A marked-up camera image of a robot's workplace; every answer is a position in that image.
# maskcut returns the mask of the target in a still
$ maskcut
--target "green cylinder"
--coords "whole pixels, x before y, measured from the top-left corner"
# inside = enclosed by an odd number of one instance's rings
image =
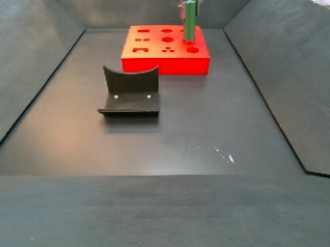
[[[197,15],[197,1],[188,0],[185,2],[185,18],[183,20],[184,41],[195,40],[196,15]]]

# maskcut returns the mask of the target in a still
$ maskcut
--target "red block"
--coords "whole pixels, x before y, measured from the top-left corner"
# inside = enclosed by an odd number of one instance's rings
[[[207,74],[209,55],[196,27],[196,40],[183,41],[180,25],[130,26],[121,54],[124,72],[160,68],[160,74]]]

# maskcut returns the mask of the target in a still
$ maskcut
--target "black holder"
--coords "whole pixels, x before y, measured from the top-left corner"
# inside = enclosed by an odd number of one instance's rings
[[[158,114],[158,68],[138,73],[117,72],[102,67],[108,85],[104,116],[117,114]]]

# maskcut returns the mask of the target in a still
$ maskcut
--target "gray wall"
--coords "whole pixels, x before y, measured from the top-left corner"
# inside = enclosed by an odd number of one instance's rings
[[[0,141],[82,31],[54,1],[0,0]]]
[[[177,0],[56,0],[88,28],[180,24]],[[204,0],[199,24],[223,28],[249,0]]]
[[[330,12],[252,0],[225,27],[305,169],[330,175]]]

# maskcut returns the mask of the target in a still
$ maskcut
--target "black plastic piece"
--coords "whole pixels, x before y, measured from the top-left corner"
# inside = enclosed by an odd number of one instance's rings
[[[108,99],[102,115],[158,114],[158,68],[138,73],[117,72],[102,67]]]

